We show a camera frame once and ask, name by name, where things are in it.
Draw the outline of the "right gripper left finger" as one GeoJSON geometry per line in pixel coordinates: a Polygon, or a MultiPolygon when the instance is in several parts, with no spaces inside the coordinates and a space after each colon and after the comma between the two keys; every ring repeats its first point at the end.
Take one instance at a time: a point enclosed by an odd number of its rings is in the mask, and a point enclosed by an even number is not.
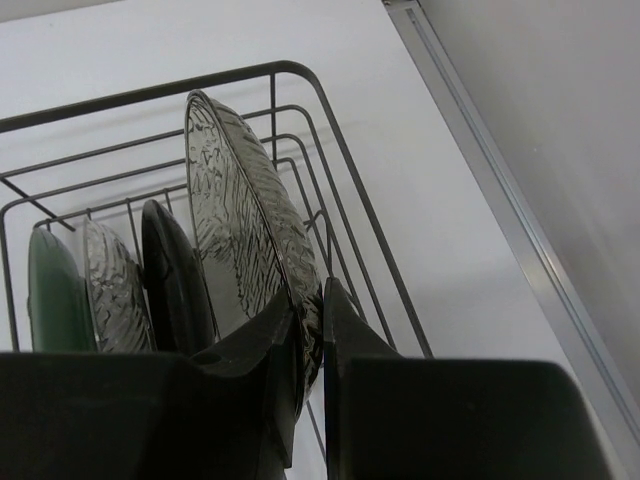
{"type": "Polygon", "coordinates": [[[278,479],[295,429],[295,318],[279,291],[213,347],[5,354],[5,479],[278,479]]]}

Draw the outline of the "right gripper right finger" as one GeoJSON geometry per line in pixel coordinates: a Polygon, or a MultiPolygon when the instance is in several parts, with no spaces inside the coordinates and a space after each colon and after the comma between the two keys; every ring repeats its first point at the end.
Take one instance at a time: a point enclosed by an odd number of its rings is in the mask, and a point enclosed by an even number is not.
{"type": "Polygon", "coordinates": [[[341,282],[324,295],[331,479],[608,479],[572,378],[531,360],[401,356],[341,282]]]}

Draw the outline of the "black round plate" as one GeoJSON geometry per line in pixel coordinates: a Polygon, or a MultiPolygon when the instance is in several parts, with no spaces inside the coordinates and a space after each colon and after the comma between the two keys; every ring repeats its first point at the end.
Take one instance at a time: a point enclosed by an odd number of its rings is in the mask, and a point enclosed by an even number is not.
{"type": "Polygon", "coordinates": [[[193,356],[212,346],[212,309],[194,249],[158,201],[142,210],[144,285],[157,349],[193,356]]]}

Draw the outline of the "clear glass plate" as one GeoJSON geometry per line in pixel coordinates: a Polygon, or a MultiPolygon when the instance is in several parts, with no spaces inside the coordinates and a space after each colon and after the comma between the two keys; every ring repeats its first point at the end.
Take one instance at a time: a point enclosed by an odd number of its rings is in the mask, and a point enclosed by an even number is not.
{"type": "Polygon", "coordinates": [[[83,252],[97,349],[118,354],[154,351],[139,266],[122,239],[108,226],[86,219],[83,252]]]}

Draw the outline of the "smoky grey glass plate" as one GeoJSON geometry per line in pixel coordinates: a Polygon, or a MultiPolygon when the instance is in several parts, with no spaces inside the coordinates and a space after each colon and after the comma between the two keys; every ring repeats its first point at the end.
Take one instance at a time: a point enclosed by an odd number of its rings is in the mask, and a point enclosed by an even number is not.
{"type": "Polygon", "coordinates": [[[297,401],[322,360],[322,292],[313,247],[251,127],[201,90],[184,120],[189,208],[216,328],[226,337],[285,290],[297,323],[297,401]]]}

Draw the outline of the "blue floral ceramic plate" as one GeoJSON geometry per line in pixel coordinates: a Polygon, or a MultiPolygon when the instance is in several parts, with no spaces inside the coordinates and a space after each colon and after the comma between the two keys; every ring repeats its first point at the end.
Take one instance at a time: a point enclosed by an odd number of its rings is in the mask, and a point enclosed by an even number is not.
{"type": "Polygon", "coordinates": [[[27,306],[35,352],[96,350],[85,280],[68,248],[46,229],[30,236],[27,306]]]}

